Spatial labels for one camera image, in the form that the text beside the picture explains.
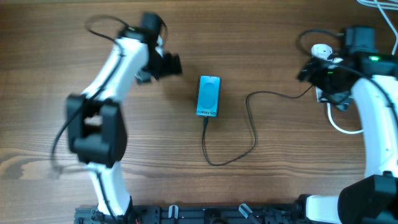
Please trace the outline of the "blue Galaxy S25 smartphone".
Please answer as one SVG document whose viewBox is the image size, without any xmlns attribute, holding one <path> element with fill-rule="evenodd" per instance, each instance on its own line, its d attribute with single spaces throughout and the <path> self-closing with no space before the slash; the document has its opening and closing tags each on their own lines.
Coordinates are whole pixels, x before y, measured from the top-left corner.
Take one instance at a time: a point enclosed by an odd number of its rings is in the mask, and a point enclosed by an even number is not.
<svg viewBox="0 0 398 224">
<path fill-rule="evenodd" d="M 221 78 L 201 76 L 198 89 L 196 115 L 215 118 L 218 115 Z"/>
</svg>

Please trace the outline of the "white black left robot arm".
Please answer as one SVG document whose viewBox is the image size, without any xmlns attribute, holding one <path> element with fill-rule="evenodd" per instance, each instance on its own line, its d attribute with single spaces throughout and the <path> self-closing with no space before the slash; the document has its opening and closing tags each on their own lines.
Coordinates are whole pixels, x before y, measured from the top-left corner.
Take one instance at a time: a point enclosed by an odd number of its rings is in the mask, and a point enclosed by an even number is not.
<svg viewBox="0 0 398 224">
<path fill-rule="evenodd" d="M 89 171 L 98 205 L 89 219 L 129 223 L 132 199 L 123 180 L 121 160 L 127 129 L 121 104 L 132 84 L 182 74 L 178 54 L 164 51 L 167 26 L 154 12 L 144 12 L 139 26 L 123 22 L 113 49 L 89 87 L 66 102 L 68 148 Z"/>
</svg>

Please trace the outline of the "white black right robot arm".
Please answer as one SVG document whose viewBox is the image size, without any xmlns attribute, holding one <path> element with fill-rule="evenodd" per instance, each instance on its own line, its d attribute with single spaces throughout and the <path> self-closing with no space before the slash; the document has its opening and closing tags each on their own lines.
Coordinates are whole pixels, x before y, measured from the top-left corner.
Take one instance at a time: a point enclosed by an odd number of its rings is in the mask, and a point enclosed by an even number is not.
<svg viewBox="0 0 398 224">
<path fill-rule="evenodd" d="M 353 101 L 365 148 L 364 179 L 337 196 L 306 195 L 307 223 L 397 223 L 397 57 L 380 54 L 375 30 L 305 30 L 297 48 L 310 60 L 298 75 L 336 107 Z"/>
</svg>

